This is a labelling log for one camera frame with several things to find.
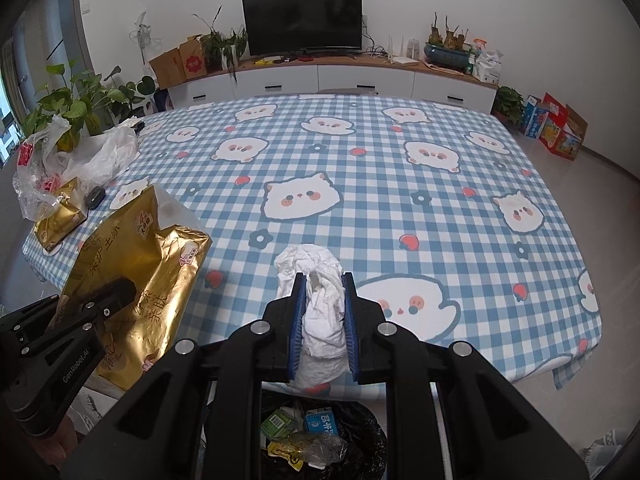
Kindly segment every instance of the checkered tablecloth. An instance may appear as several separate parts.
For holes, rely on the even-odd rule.
[[[78,245],[124,187],[148,177],[212,238],[178,337],[227,338],[261,316],[290,244],[329,248],[361,296],[420,338],[469,341],[514,381],[568,381],[600,339],[593,287],[546,185],[490,116],[373,96],[265,96],[146,118],[140,156],[47,255],[62,288]],[[318,393],[384,396],[344,375]]]

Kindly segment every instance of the tiled floor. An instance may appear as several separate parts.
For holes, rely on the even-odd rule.
[[[585,447],[612,428],[630,431],[640,418],[640,183],[587,152],[569,162],[537,140],[517,141],[574,232],[600,303],[603,335],[562,390],[551,372],[516,387],[572,446]],[[25,234],[28,227],[25,222],[21,228]],[[0,255],[0,301],[10,308],[53,292],[31,272],[20,246]],[[386,429],[384,404],[369,407]]]

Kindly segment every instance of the black television screen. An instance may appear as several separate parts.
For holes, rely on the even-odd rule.
[[[242,0],[252,56],[362,48],[362,0]]]

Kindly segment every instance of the silver bolt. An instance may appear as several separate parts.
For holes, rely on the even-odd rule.
[[[471,355],[473,348],[465,341],[457,341],[453,343],[453,351],[460,357]]]
[[[175,351],[180,355],[186,355],[196,348],[195,343],[191,339],[180,339],[175,344]]]
[[[269,330],[271,330],[271,325],[268,321],[260,319],[251,325],[251,332],[254,334],[266,334]]]
[[[380,323],[378,325],[378,332],[380,332],[382,335],[393,335],[398,331],[398,327],[395,326],[393,323],[388,323],[388,322],[384,322],[384,323]]]

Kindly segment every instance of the white cabinet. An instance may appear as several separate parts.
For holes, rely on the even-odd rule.
[[[449,77],[416,73],[412,97],[488,114],[494,104],[495,89]]]
[[[414,72],[373,66],[318,66],[320,90],[334,88],[368,88],[380,95],[411,98]]]
[[[232,101],[236,98],[231,85],[233,80],[227,74],[205,77],[195,81],[187,81],[169,88],[169,95],[174,108],[185,108],[191,105]]]
[[[315,94],[318,67],[273,66],[236,72],[236,99],[273,94]]]

